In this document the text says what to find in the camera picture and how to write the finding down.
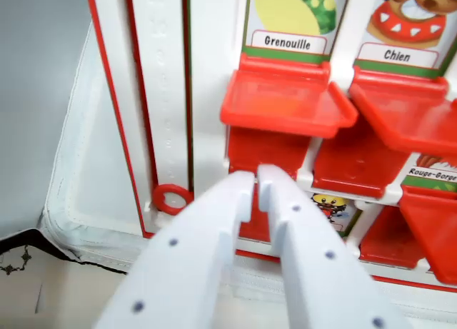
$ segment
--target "dog illustration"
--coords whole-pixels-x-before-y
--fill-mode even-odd
[[[427,49],[438,45],[446,14],[457,0],[386,0],[373,13],[368,32],[386,44]]]

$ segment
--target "gray background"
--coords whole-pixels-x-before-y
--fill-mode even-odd
[[[87,0],[0,0],[0,237],[41,214],[90,20]]]

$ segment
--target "cartoon character sticker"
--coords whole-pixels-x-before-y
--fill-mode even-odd
[[[457,157],[421,154],[403,184],[444,191],[457,191]]]
[[[342,197],[315,193],[311,196],[311,200],[342,236],[349,233],[360,213],[352,201]]]
[[[454,11],[457,0],[386,0],[367,30],[386,44],[427,49],[438,45],[446,16]]]
[[[457,49],[456,27],[457,0],[376,0],[355,65],[442,76]]]
[[[243,51],[256,55],[263,52],[280,59],[283,56],[275,51],[314,54],[310,59],[323,61],[322,56],[330,54],[345,3],[346,0],[248,0]]]

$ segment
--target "red ring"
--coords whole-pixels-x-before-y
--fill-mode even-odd
[[[183,210],[186,206],[183,206],[182,208],[174,208],[173,206],[167,205],[165,203],[165,193],[175,193],[176,195],[184,198],[186,206],[194,200],[192,192],[189,192],[178,185],[162,184],[157,186],[152,193],[152,201],[156,208],[169,215],[178,215],[179,211]]]

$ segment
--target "red collar illustration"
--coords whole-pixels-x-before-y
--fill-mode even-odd
[[[425,21],[408,21],[395,14],[388,1],[373,13],[376,27],[390,39],[403,42],[423,42],[439,39],[446,26],[446,17],[436,15]]]

